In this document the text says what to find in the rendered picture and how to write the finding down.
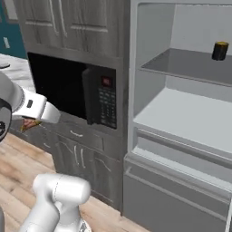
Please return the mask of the grey wood drawer front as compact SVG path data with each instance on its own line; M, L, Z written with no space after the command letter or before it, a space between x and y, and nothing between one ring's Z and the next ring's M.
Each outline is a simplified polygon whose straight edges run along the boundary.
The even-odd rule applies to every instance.
M20 128L11 128L10 132L20 139L33 144L35 147L40 148L50 154L55 153L55 147L53 145L53 140L51 139L51 133L41 127L34 127L25 132L20 131ZM51 148L46 148L44 143L49 145Z
M87 130L84 127L81 127L77 124L71 122L61 122L56 127L55 130L58 134L63 135L71 140L80 142L81 144L93 148L96 150L103 151L103 138L97 134L94 134L91 130ZM83 137L79 138L70 133L70 130L83 134Z

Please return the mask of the white open fridge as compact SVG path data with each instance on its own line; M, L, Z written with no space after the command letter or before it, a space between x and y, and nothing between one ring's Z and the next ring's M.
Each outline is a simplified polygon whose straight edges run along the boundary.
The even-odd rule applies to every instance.
M127 155L232 185L232 87L141 69L170 48L212 56L216 42L232 55L232 0L131 0Z

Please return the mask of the grey glass fridge shelf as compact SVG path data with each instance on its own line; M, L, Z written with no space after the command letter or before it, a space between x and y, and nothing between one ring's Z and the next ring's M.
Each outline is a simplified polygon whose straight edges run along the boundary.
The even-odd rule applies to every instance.
M170 48L144 63L141 69L232 87L232 55L215 61L210 53Z

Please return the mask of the black microwave oven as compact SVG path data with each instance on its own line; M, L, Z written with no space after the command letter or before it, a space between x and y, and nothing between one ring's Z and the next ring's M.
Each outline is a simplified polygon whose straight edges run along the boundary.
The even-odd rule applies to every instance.
M38 53L28 53L36 92L88 124L117 129L116 71Z

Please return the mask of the black jar with yellow lid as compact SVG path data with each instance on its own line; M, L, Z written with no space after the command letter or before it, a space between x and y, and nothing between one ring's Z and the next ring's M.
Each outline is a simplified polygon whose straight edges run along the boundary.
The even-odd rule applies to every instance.
M227 42L216 42L214 45L211 58L215 61L225 60L226 55L227 55L228 46L229 46L229 43Z

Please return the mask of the grey wood cupboard door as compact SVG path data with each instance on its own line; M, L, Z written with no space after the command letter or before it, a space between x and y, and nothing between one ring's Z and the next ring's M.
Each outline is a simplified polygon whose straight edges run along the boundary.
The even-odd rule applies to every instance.
M81 166L77 166L75 163L74 158L74 152L73 152L73 146L77 145L77 157L80 164L80 158L79 158L79 144L73 140L69 140L63 136L57 136L55 146L59 150L62 160L63 160L63 166L64 166L64 172L68 175L73 176L81 176L82 170Z
M83 147L83 176L91 183L92 194L107 205L121 210L122 165L101 153Z
M62 0L64 47L122 57L125 0Z
M58 36L53 30L49 0L14 0L14 6L25 44L61 46L56 0L53 0L53 12Z

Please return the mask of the grey fridge drawer front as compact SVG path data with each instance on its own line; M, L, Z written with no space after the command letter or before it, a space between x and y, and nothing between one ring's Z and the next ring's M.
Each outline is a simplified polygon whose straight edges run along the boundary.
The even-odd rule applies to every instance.
M131 153L124 158L123 215L150 232L232 232L232 185Z

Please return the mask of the red and yellow food item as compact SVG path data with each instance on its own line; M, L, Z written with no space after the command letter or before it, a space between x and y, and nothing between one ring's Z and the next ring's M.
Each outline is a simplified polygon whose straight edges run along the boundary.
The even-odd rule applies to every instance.
M20 131L27 131L31 129L32 127L35 127L39 124L41 124L39 120L23 119L23 123L22 123Z

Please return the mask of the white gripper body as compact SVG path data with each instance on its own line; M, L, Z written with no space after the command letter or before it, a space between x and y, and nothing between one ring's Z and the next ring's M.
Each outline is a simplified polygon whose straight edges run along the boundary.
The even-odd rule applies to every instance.
M60 111L50 102L47 102L45 104L41 121L55 124L60 120L60 117L61 117Z

